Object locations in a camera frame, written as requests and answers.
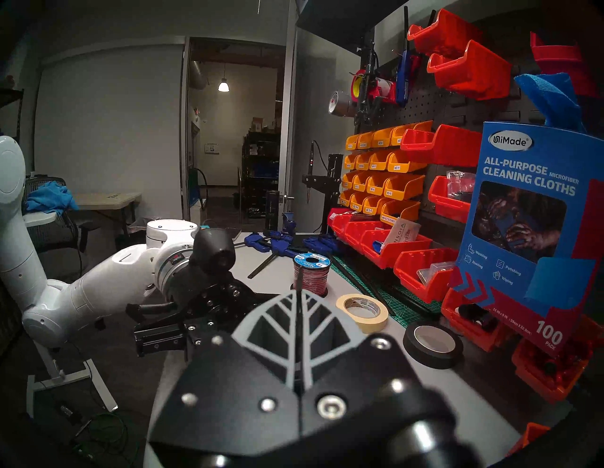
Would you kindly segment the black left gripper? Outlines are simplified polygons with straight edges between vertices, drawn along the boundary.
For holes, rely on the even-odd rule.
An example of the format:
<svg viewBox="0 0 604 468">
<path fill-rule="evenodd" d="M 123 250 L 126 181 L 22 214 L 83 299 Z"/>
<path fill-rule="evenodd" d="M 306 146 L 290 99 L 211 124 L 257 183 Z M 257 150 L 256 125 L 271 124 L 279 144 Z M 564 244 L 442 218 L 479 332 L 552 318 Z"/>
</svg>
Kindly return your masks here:
<svg viewBox="0 0 604 468">
<path fill-rule="evenodd" d="M 258 293 L 231 274 L 210 279 L 182 271 L 168 281 L 168 299 L 156 304 L 127 304 L 126 315 L 136 322 L 133 330 L 137 355 L 163 351 L 188 352 L 204 333 L 233 333 L 254 308 L 275 298 Z"/>
</svg>

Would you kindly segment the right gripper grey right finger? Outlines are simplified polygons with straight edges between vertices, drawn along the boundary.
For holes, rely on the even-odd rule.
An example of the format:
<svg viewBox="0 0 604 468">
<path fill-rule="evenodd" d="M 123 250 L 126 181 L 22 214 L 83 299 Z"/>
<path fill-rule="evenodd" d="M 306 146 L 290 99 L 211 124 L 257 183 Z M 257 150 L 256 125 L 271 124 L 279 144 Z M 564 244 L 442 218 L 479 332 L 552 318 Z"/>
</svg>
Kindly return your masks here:
<svg viewBox="0 0 604 468">
<path fill-rule="evenodd" d="M 476 467 L 456 418 L 396 340 L 298 292 L 299 467 Z"/>
</svg>

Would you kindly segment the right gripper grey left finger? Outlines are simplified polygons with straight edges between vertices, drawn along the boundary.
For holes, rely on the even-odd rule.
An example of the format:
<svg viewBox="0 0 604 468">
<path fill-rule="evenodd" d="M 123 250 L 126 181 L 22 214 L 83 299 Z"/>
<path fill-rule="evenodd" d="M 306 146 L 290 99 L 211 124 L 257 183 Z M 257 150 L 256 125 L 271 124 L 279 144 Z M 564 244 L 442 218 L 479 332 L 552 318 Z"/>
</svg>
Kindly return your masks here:
<svg viewBox="0 0 604 468">
<path fill-rule="evenodd" d="M 298 439 L 296 299 L 273 296 L 233 331 L 193 323 L 186 366 L 150 428 L 161 467 L 234 466 Z"/>
</svg>

